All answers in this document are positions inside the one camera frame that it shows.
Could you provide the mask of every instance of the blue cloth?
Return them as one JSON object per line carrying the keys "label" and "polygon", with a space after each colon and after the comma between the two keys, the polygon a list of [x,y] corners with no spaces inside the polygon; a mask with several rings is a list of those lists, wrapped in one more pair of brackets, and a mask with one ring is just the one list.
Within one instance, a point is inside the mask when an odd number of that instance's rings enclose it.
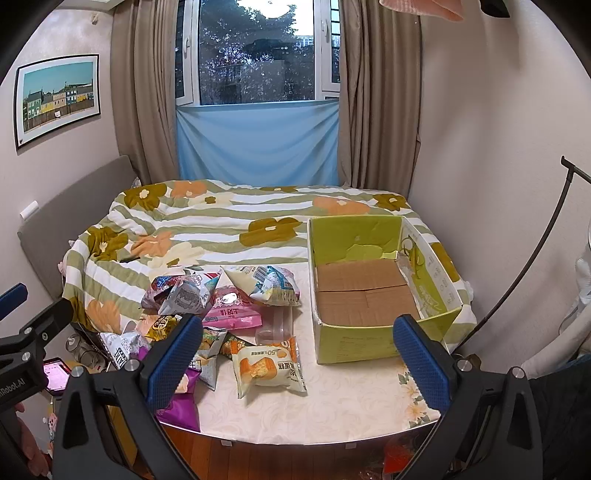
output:
{"label": "blue cloth", "polygon": [[339,184],[338,100],[177,107],[183,180],[255,187]]}

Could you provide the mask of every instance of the wooden floor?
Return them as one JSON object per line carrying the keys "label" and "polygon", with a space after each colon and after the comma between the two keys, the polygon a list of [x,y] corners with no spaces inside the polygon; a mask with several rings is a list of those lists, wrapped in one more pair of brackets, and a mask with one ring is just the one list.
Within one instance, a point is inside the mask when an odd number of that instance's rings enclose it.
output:
{"label": "wooden floor", "polygon": [[[165,428],[169,438],[200,480],[360,480],[360,471],[379,463],[385,440],[344,445],[251,445]],[[151,478],[142,469],[136,471]]]}

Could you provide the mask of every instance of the cardboard box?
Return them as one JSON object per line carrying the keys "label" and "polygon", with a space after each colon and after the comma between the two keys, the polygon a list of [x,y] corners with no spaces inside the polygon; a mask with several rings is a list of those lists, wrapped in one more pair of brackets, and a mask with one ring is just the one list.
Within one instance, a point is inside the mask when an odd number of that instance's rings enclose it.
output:
{"label": "cardboard box", "polygon": [[405,217],[310,219],[308,249],[320,364],[398,355],[392,324],[404,313],[442,341],[462,309],[443,264]]}

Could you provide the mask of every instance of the brown cardboard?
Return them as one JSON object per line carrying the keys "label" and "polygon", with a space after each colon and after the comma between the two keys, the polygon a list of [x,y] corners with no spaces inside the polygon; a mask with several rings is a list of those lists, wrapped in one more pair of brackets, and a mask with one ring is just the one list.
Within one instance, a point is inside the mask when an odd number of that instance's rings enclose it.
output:
{"label": "brown cardboard", "polygon": [[394,260],[337,262],[317,267],[320,318],[336,326],[388,326],[396,317],[420,316]]}

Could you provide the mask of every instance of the pink cloth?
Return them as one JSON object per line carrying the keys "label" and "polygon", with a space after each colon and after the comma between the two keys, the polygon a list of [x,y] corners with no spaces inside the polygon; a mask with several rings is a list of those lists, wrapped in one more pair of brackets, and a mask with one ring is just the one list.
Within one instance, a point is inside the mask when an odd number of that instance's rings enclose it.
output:
{"label": "pink cloth", "polygon": [[430,15],[452,22],[464,20],[462,0],[379,0],[379,2],[397,12],[413,15]]}

